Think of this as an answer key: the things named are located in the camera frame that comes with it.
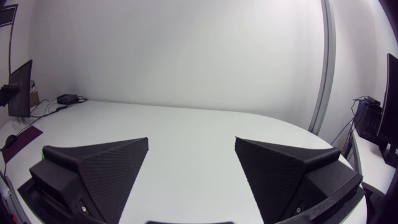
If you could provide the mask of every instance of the electronic device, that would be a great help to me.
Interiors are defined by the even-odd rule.
[[[79,99],[76,94],[64,94],[57,97],[57,103],[62,105],[72,105],[78,102]]]
[[[29,60],[9,77],[10,86],[18,86],[20,92],[8,103],[8,115],[20,118],[30,118],[30,72],[32,60]]]
[[[377,136],[391,145],[389,150],[381,147],[382,155],[386,164],[396,167],[398,164],[396,154],[398,148],[398,59],[388,54],[387,61],[387,88]]]
[[[381,116],[382,108],[380,107],[380,102],[368,96],[359,102],[354,124],[359,136],[379,147],[386,147],[387,142],[377,136]]]
[[[302,149],[236,138],[235,151],[265,224],[339,223],[364,192],[340,150]]]
[[[115,224],[147,151],[147,138],[45,146],[44,159],[30,168],[32,178],[18,192],[44,223]]]
[[[6,144],[4,145],[5,148],[9,148],[10,146],[12,146],[16,141],[17,141],[18,137],[16,135],[10,135],[7,137],[6,139]]]

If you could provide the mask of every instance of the desk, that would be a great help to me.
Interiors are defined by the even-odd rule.
[[[384,162],[379,146],[361,138],[356,129],[352,143],[359,168],[357,171],[363,176],[363,187],[380,197],[385,196],[396,169]]]
[[[44,145],[73,147],[149,138],[149,151],[120,223],[233,221],[262,223],[234,151],[235,136],[309,149],[331,146],[312,133],[277,119],[247,113],[87,101],[34,124],[44,133],[7,164],[15,188],[30,178]],[[8,122],[5,141],[23,125]],[[340,156],[339,160],[349,166]],[[19,196],[32,223],[38,219]],[[346,223],[366,223],[363,198]]]

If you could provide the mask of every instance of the black cable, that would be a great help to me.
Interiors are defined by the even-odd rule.
[[[342,132],[347,128],[347,126],[350,124],[350,122],[352,122],[355,119],[355,117],[353,119],[351,119],[350,121],[348,121],[348,123],[346,124],[346,126],[343,127],[343,129],[340,131],[340,133],[338,133],[338,135],[336,136],[336,138],[331,142],[331,145],[333,143],[335,143],[335,141],[337,140],[338,136],[340,136],[340,134],[342,134]]]
[[[347,126],[348,126],[351,122],[353,122],[353,120],[355,119],[355,117],[356,117],[356,115],[358,114],[359,110],[362,108],[362,106],[360,106],[360,107],[358,108],[357,112],[354,113],[354,110],[353,110],[354,105],[355,105],[355,103],[356,103],[357,101],[363,101],[363,100],[360,100],[360,99],[361,99],[361,98],[364,98],[364,97],[367,97],[367,96],[361,96],[361,97],[358,97],[357,99],[353,99],[354,103],[353,103],[353,105],[351,106],[351,111],[353,112],[354,118],[351,119],[350,121],[348,121],[348,123],[347,123],[347,124],[343,127],[343,129],[338,133],[338,135],[336,136],[336,138],[331,142],[331,145],[333,145],[333,143],[335,143],[335,141],[337,140],[338,136],[340,136],[340,134],[342,134],[342,132],[347,128]]]
[[[6,181],[6,172],[7,172],[7,162],[6,161],[4,161],[4,181],[5,181],[5,183],[7,184],[7,181]]]
[[[367,103],[365,101],[365,103],[362,103],[361,105],[358,106],[358,109],[357,109],[357,111],[356,111],[356,113],[354,115],[354,119],[357,117],[358,113],[362,110],[363,106],[366,105],[366,104]],[[361,115],[361,117],[359,117],[358,122],[360,122],[362,120],[362,117],[363,117],[363,114]],[[354,126],[354,128],[353,128],[353,126],[354,126],[354,122],[351,123],[351,126],[350,126],[348,134],[347,134],[346,141],[344,142],[344,146],[343,146],[343,148],[341,150],[342,152],[344,152],[346,150],[346,146],[348,146],[348,144],[349,144],[349,140],[352,137],[353,131],[356,129],[356,127]]]
[[[50,102],[48,99],[44,99],[44,100],[40,101],[40,103],[39,103],[38,105],[36,105],[35,108],[33,108],[33,110],[32,110],[30,113],[32,113],[33,111],[35,111],[36,108],[38,108],[44,101]]]

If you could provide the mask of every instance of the cable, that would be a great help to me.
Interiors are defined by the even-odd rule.
[[[351,119],[350,121],[348,121],[348,123],[346,124],[346,126],[343,127],[343,129],[340,131],[340,133],[338,133],[338,135],[336,136],[336,138],[331,142],[331,145],[333,143],[335,143],[335,141],[337,140],[338,136],[340,136],[340,134],[342,134],[342,132],[347,128],[347,126],[350,124],[350,122],[352,122],[355,119],[355,117],[353,119]]]
[[[358,113],[361,111],[361,109],[363,108],[363,106],[364,106],[364,105],[367,105],[367,104],[368,104],[368,102],[367,102],[367,101],[364,101],[364,103],[362,103],[361,105],[358,106],[358,109],[357,109],[357,111],[356,111],[356,113],[355,113],[355,115],[354,115],[354,119],[357,117]],[[361,115],[361,117],[359,117],[359,119],[358,119],[357,122],[360,122],[360,121],[362,120],[362,117],[363,117],[363,114]],[[343,146],[343,148],[342,148],[342,150],[341,150],[342,152],[345,152],[346,146],[348,146],[348,144],[349,144],[349,140],[351,139],[351,136],[352,136],[352,134],[353,134],[353,131],[356,129],[356,127],[354,126],[354,128],[353,128],[353,126],[354,126],[354,122],[351,123],[351,126],[350,126],[349,131],[348,131],[348,134],[347,134],[346,141],[344,142],[344,146]]]
[[[30,113],[32,113],[33,111],[35,111],[36,108],[39,107],[44,101],[50,102],[48,99],[44,99],[44,100],[40,101],[40,103],[39,103],[38,105],[36,105],[35,108],[33,108],[33,110],[32,110]]]
[[[29,125],[27,125],[26,127],[22,128],[22,129],[18,132],[18,134],[16,134],[16,135],[18,136],[23,130],[29,128],[29,127],[32,126],[36,121],[38,121],[38,120],[40,120],[40,119],[42,119],[42,118],[44,118],[44,117],[46,117],[46,116],[50,116],[51,114],[54,114],[54,113],[56,113],[56,112],[59,112],[60,110],[66,109],[66,108],[68,108],[68,107],[71,107],[71,106],[73,106],[73,105],[75,105],[75,104],[77,104],[77,103],[86,102],[86,101],[88,100],[87,98],[84,98],[83,96],[78,96],[78,98],[79,98],[80,100],[77,101],[76,103],[72,103],[72,104],[70,104],[70,105],[65,105],[65,106],[60,106],[60,107],[58,107],[55,111],[49,112],[48,114],[46,114],[47,110],[49,110],[50,107],[51,107],[52,105],[57,104],[57,103],[54,103],[54,104],[52,104],[52,105],[49,107],[49,105],[51,104],[51,102],[53,102],[53,101],[55,101],[55,100],[50,101],[50,102],[47,104],[47,106],[45,107],[45,110],[44,110],[43,115],[42,115],[42,116],[31,116],[32,118],[37,118],[37,119],[34,120],[33,122],[31,122],[31,123],[30,123]]]
[[[355,105],[355,103],[356,103],[357,101],[364,101],[364,100],[360,100],[360,99],[363,98],[363,97],[367,97],[367,96],[361,96],[361,97],[358,97],[357,99],[353,99],[354,103],[353,103],[353,105],[351,106],[351,111],[352,111],[352,113],[353,113],[353,115],[354,115],[354,118],[351,119],[350,121],[348,121],[348,123],[347,123],[347,124],[343,127],[343,129],[338,133],[338,135],[336,136],[336,138],[331,142],[331,145],[333,145],[333,143],[335,143],[335,141],[337,140],[338,136],[340,136],[340,134],[342,134],[342,132],[347,128],[347,126],[348,126],[351,122],[353,122],[353,120],[355,119],[356,115],[358,114],[358,112],[359,112],[360,109],[362,108],[362,105],[361,105],[361,106],[358,108],[357,112],[354,113],[354,110],[353,110],[354,105]]]

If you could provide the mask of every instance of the textured black surface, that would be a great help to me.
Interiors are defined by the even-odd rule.
[[[338,149],[301,149],[240,138],[235,151],[264,223],[279,221],[304,173],[340,155]]]
[[[79,172],[107,223],[118,223],[148,151],[148,139],[43,149],[46,159]]]

